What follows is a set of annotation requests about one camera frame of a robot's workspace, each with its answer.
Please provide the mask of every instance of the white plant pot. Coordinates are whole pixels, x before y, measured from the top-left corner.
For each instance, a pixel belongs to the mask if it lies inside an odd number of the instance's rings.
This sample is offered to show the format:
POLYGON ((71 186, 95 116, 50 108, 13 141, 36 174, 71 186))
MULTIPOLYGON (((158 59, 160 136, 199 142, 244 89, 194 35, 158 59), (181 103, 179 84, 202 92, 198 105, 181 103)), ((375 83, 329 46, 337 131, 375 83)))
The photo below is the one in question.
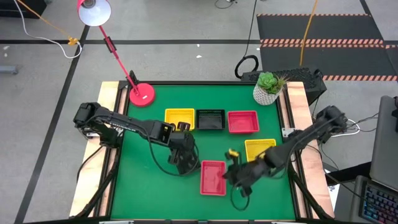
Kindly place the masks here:
POLYGON ((254 100, 260 105, 270 105, 278 98, 281 91, 282 89, 280 89, 277 94, 268 94, 256 84, 253 91, 253 97, 254 100))

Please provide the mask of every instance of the potted plant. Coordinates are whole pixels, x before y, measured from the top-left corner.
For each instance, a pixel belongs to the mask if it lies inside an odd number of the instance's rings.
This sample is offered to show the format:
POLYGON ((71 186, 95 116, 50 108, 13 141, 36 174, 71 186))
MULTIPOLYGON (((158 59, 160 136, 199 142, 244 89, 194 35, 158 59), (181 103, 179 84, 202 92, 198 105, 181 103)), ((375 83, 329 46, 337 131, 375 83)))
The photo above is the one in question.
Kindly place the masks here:
POLYGON ((272 104, 278 98, 286 81, 285 77, 279 78, 271 72, 260 73, 253 91, 255 101, 260 105, 272 104))

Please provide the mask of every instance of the red basket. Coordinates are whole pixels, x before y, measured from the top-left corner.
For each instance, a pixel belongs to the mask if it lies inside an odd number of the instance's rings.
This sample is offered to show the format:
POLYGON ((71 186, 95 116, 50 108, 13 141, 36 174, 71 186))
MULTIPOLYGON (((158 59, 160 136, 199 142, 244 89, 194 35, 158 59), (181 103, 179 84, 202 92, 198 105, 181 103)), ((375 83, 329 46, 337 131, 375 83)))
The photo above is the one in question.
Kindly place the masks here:
POLYGON ((229 111, 228 128, 233 134, 249 134, 260 131, 257 111, 229 111))
POLYGON ((200 173, 200 193, 202 195, 226 195, 224 161, 202 161, 200 173))

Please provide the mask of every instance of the red desk lamp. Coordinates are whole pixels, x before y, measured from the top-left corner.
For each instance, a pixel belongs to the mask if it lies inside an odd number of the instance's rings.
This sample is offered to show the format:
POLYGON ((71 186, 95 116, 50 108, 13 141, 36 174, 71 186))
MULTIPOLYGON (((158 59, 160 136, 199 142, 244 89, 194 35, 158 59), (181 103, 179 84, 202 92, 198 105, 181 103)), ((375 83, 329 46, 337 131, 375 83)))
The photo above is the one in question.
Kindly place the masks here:
POLYGON ((102 25, 108 21, 111 17, 111 5, 107 0, 78 0, 77 1, 77 13, 80 20, 88 26, 99 26, 104 40, 108 49, 116 57, 120 67, 123 69, 127 80, 132 86, 130 91, 130 101, 136 106, 149 106, 155 100, 155 90, 147 83, 137 84, 137 80, 133 71, 130 71, 131 76, 124 67, 122 61, 119 59, 119 55, 116 53, 116 47, 112 43, 110 37, 108 37, 103 29, 102 25))

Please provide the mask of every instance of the green tabletop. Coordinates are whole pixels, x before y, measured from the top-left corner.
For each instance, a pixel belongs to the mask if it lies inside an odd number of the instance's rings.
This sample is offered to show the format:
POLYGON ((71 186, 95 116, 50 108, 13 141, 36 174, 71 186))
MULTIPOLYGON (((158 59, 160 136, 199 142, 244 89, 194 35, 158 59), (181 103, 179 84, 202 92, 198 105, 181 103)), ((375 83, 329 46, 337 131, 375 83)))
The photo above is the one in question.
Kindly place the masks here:
MULTIPOLYGON (((275 103, 257 104, 253 86, 245 85, 177 85, 154 86, 156 99, 152 105, 137 108, 129 105, 128 116, 138 119, 164 120, 167 108, 224 109, 227 111, 256 110, 260 131, 254 134, 230 134, 226 129, 193 130, 200 160, 225 161, 229 148, 244 153, 244 140, 275 139, 282 143, 275 103)), ((168 164, 170 150, 153 144, 157 160, 164 169, 177 173, 168 164)), ((187 177, 163 173, 150 156, 148 142, 138 134, 126 131, 123 142, 118 179, 114 193, 113 219, 189 219, 189 220, 293 220, 294 209, 287 175, 279 180, 262 178, 252 189, 248 208, 239 212, 229 199, 231 185, 224 197, 200 194, 200 172, 187 177)), ((234 192, 237 206, 243 207, 246 198, 234 192)))

